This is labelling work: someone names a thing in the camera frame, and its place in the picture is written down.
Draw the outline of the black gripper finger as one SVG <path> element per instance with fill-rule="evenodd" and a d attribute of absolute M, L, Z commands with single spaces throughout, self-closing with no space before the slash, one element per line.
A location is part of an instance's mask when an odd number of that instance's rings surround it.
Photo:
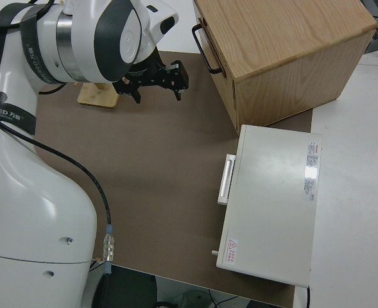
<path fill-rule="evenodd" d="M 139 104 L 141 102 L 141 95 L 138 91 L 138 86 L 134 85 L 132 82 L 126 83 L 123 80 L 117 82 L 117 93 L 127 94 L 133 97 L 134 101 Z"/>
<path fill-rule="evenodd" d="M 189 88 L 189 76 L 180 60 L 172 62 L 161 70 L 160 86 L 172 90 L 176 100 L 182 99 L 182 93 Z"/>

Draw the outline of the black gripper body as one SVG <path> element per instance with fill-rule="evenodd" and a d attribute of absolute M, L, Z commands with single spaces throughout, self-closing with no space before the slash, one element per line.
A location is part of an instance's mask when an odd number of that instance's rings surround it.
<path fill-rule="evenodd" d="M 121 81 L 125 84 L 129 84 L 133 81 L 152 80 L 163 67 L 164 64 L 161 60 L 159 51 L 155 48 L 146 59 L 134 63 Z"/>

